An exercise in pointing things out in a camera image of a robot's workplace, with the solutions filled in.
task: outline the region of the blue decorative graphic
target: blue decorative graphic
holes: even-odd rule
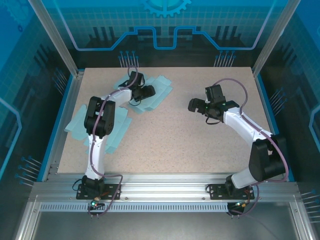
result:
[[[0,0],[0,7],[5,6],[11,17],[21,24],[29,16],[29,5],[27,0]]]
[[[151,14],[157,17],[174,14],[180,14],[181,10],[186,10],[187,4],[191,4],[191,0],[141,0],[145,10],[149,10]]]
[[[151,2],[156,2],[156,0],[142,0],[145,4],[145,7],[146,8],[151,8]],[[178,0],[167,0],[167,1],[164,1],[165,4],[162,4],[162,5],[165,5],[165,6],[172,6],[172,2],[176,3],[178,2]],[[187,4],[190,2],[190,0],[180,0],[181,4],[179,5],[180,7],[184,7],[183,4]],[[63,16],[62,12],[61,12],[61,9],[59,8],[57,2],[55,1],[54,4],[56,6],[56,9],[57,9],[57,12],[59,14],[59,16],[61,17],[61,20],[63,22],[63,25],[70,37],[70,40],[74,46],[74,48],[78,51],[83,51],[83,52],[91,52],[91,51],[113,51],[121,42],[122,40],[127,37],[127,36],[134,36],[134,35],[139,35],[138,34],[138,30],[151,30],[152,31],[152,39],[153,39],[153,46],[156,50],[174,50],[176,47],[177,47],[177,38],[178,38],[178,30],[191,30],[191,34],[192,35],[203,35],[214,47],[216,47],[216,49],[218,50],[242,50],[242,51],[250,51],[250,50],[253,50],[257,44],[258,44],[258,41],[266,27],[266,24],[267,22],[269,21],[269,18],[275,8],[275,5],[276,5],[276,2],[277,0],[273,0],[273,3],[263,21],[263,24],[254,40],[254,43],[251,47],[221,47],[219,46],[214,40],[213,38],[208,34],[207,31],[205,30],[199,30],[197,29],[197,26],[196,25],[180,25],[180,26],[177,26],[175,27],[174,31],[173,31],[173,46],[158,46],[158,43],[157,43],[157,30],[154,26],[135,26],[133,27],[133,31],[125,31],[119,38],[117,38],[117,40],[112,44],[111,47],[90,47],[90,48],[80,48],[77,43],[76,43],[76,40],[75,40],[75,37],[73,36],[72,34],[72,31],[70,30],[67,22],[66,22],[66,19],[65,17]],[[176,12],[180,12],[179,9],[179,6],[177,6],[175,8],[175,11]],[[173,11],[173,9],[170,8],[166,8],[165,11],[164,10],[157,10],[157,13],[162,16],[167,16],[167,15],[170,15],[170,11]]]

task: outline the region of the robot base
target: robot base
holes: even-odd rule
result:
[[[254,192],[247,194],[245,191],[253,190],[252,187],[244,187],[233,191],[233,195],[230,196],[225,184],[209,184],[206,187],[206,191],[210,194],[211,200],[253,200],[255,199]]]
[[[113,195],[115,194],[117,186],[118,184],[104,184],[104,193],[100,195],[98,191],[86,187],[83,184],[79,184],[75,198],[78,200],[92,200],[98,196],[101,196],[101,200],[111,200]],[[120,199],[121,186],[118,192],[119,193],[117,193],[114,200]]]

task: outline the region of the blue towel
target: blue towel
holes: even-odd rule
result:
[[[72,138],[78,141],[84,141],[85,146],[89,146],[88,134],[86,132],[84,121],[87,113],[87,106],[82,105],[74,118],[65,127],[64,131],[71,132]],[[114,127],[105,145],[105,152],[112,154],[119,146],[122,138],[124,137],[130,123],[131,118],[127,117],[128,110],[123,107],[117,107],[115,109]]]

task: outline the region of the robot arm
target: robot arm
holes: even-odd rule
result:
[[[248,168],[226,179],[226,187],[231,195],[233,190],[242,189],[285,173],[285,167],[278,152],[261,132],[271,137],[283,153],[286,152],[285,139],[264,130],[244,113],[240,114],[239,105],[234,101],[226,101],[220,85],[207,87],[205,92],[206,100],[193,98],[189,102],[188,110],[195,112],[198,109],[198,113],[208,118],[220,120],[233,128],[251,147]],[[256,126],[259,131],[248,124],[243,117]]]
[[[144,86],[144,75],[139,72],[136,73],[135,71],[132,71],[129,80],[122,83],[119,87],[129,86],[129,84],[133,82],[136,74],[137,79],[129,88],[125,88],[123,90],[115,92],[114,94],[110,95],[108,100],[106,101],[102,116],[100,117],[95,129],[95,143],[93,146],[93,150],[93,129],[96,124],[99,111],[101,110],[101,106],[107,95],[104,97],[93,96],[91,97],[88,104],[86,116],[84,119],[84,127],[86,128],[86,132],[88,133],[89,154],[85,176],[82,178],[82,184],[84,184],[87,188],[94,189],[100,193],[102,193],[103,191],[104,181],[102,179],[102,176],[94,172],[92,168],[90,161],[91,151],[92,164],[94,165],[95,170],[100,174],[104,174],[105,146],[107,143],[108,135],[111,134],[114,128],[116,108],[124,103],[131,101],[132,99],[141,101],[156,94],[153,86]]]

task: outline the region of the speckled tabletop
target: speckled tabletop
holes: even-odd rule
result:
[[[232,173],[248,166],[251,147],[224,123],[207,125],[206,118],[188,111],[192,98],[205,99],[205,87],[222,78],[241,81],[248,91],[244,112],[269,130],[256,82],[249,67],[139,68],[148,77],[163,75],[172,81],[172,92],[153,111],[137,114],[128,109],[132,122],[113,154],[106,154],[106,173]],[[92,96],[104,96],[126,74],[125,68],[86,68],[73,111]],[[241,105],[242,88],[221,83],[227,101]],[[58,173],[84,173],[88,147],[68,133]]]

